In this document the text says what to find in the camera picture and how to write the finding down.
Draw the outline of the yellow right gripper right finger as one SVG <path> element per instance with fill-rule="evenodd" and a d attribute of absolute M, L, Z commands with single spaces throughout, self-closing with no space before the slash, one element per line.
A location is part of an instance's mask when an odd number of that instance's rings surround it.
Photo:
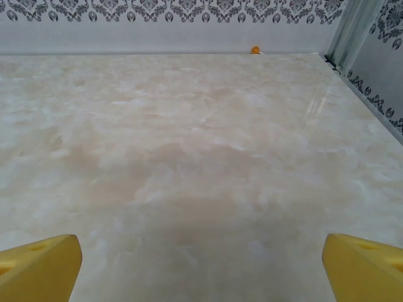
<path fill-rule="evenodd" d="M 403 302 L 403 249 L 329 234 L 322 263 L 337 302 Z"/>

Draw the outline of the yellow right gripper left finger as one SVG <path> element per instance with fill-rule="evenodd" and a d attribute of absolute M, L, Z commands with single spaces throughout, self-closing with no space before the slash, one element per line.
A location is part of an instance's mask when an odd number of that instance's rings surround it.
<path fill-rule="evenodd" d="M 69 302 L 82 264 L 76 235 L 0 251 L 0 302 Z"/>

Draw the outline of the aluminium frame post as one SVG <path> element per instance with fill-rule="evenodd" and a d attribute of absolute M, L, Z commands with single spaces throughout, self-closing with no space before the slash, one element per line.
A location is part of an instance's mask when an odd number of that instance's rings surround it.
<path fill-rule="evenodd" d="M 323 57 L 346 76 L 356 60 L 385 0 L 348 0 L 328 50 Z"/>

